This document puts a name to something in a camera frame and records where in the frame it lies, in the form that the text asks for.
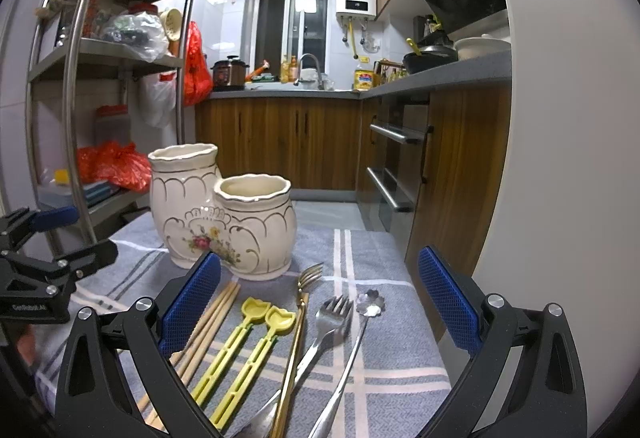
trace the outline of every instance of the blue gripper pad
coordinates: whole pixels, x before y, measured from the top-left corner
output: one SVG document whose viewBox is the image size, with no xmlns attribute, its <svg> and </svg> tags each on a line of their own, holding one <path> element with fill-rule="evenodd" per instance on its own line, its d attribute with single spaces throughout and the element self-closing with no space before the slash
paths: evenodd
<svg viewBox="0 0 640 438">
<path fill-rule="evenodd" d="M 31 219 L 31 230 L 34 232 L 46 232 L 54 228 L 66 227 L 78 221 L 78 211 L 75 207 L 62 207 L 54 211 L 38 212 Z"/>
<path fill-rule="evenodd" d="M 193 328 L 220 283 L 218 256 L 209 252 L 198 262 L 200 265 L 193 273 L 190 272 L 187 282 L 162 318 L 158 348 L 165 358 L 187 345 Z"/>
<path fill-rule="evenodd" d="M 447 271 L 447 266 L 430 247 L 418 255 L 420 280 L 447 325 L 454 344 L 473 357 L 482 346 L 478 314 Z"/>
</svg>

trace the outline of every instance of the silver fork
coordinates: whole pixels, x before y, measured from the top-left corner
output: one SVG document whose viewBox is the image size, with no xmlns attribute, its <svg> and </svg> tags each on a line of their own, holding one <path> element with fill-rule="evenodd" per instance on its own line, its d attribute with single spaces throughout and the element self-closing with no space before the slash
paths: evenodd
<svg viewBox="0 0 640 438">
<path fill-rule="evenodd" d="M 351 316 L 353 315 L 353 302 L 347 297 L 332 297 L 322 304 L 316 313 L 316 330 L 318 336 L 306 351 L 305 356 L 298 363 L 296 377 L 293 381 L 294 389 L 300 384 L 302 377 L 309 370 L 315 360 L 324 351 L 334 346 L 341 339 L 345 338 L 351 326 Z M 242 427 L 232 438 L 265 438 L 271 430 L 271 423 L 278 407 L 280 389 L 269 401 L 251 418 L 251 421 Z"/>
</svg>

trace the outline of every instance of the floor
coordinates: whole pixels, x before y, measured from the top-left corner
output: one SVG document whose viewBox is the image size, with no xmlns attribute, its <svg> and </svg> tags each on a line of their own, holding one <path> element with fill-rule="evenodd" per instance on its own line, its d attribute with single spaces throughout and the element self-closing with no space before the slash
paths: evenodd
<svg viewBox="0 0 640 438">
<path fill-rule="evenodd" d="M 366 230 L 356 203 L 294 201 L 299 223 L 341 230 Z"/>
</svg>

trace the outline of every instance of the yellow plastic utensil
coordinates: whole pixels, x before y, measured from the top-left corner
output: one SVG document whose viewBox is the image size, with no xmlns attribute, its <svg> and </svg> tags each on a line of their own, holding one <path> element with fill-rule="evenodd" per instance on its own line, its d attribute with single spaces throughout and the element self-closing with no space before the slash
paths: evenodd
<svg viewBox="0 0 640 438">
<path fill-rule="evenodd" d="M 242 315 L 244 315 L 244 320 L 231 332 L 229 338 L 226 339 L 225 345 L 222 346 L 222 349 L 213 359 L 203 377 L 191 391 L 191 396 L 200 407 L 204 406 L 209 394 L 226 371 L 229 362 L 238 354 L 238 350 L 249 334 L 251 327 L 256 323 L 262 322 L 270 307 L 271 303 L 260 301 L 260 299 L 254 299 L 253 297 L 248 297 L 242 303 L 241 311 Z"/>
<path fill-rule="evenodd" d="M 418 48 L 418 44 L 416 44 L 413 39 L 411 38 L 407 39 L 406 43 L 411 47 L 412 50 L 414 50 L 414 53 L 416 55 L 422 56 L 422 53 L 420 52 L 420 48 Z"/>
<path fill-rule="evenodd" d="M 258 373 L 258 370 L 260 370 L 260 366 L 267 358 L 271 346 L 276 341 L 276 334 L 285 332 L 293 326 L 296 320 L 296 314 L 287 312 L 287 310 L 283 310 L 277 306 L 272 306 L 264 320 L 267 326 L 269 326 L 269 331 L 260 339 L 260 342 L 256 344 L 251 355 L 244 363 L 242 370 L 238 373 L 238 376 L 236 376 L 233 384 L 225 393 L 224 398 L 220 401 L 210 418 L 211 423 L 219 431 L 224 429 L 232 414 L 240 405 L 242 397 L 249 389 L 249 386 L 251 386 L 255 375 Z"/>
</svg>

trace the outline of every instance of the metal screw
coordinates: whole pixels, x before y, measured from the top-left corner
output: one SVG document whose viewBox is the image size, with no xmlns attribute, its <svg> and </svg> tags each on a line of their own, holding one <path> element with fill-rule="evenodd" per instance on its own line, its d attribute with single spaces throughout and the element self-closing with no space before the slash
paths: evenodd
<svg viewBox="0 0 640 438">
<path fill-rule="evenodd" d="M 549 304 L 549 313 L 551 313 L 551 315 L 559 317 L 560 315 L 562 315 L 562 308 L 557 304 Z"/>
<path fill-rule="evenodd" d="M 85 306 L 78 312 L 78 319 L 82 319 L 83 321 L 87 320 L 91 317 L 92 310 L 90 307 Z"/>
<path fill-rule="evenodd" d="M 136 302 L 136 310 L 138 310 L 139 312 L 145 312 L 151 307 L 153 303 L 154 302 L 149 299 L 149 297 L 142 297 L 142 299 L 139 299 L 138 302 Z"/>
<path fill-rule="evenodd" d="M 487 299 L 487 302 L 494 308 L 502 308 L 504 306 L 504 299 L 495 293 L 492 293 Z"/>
</svg>

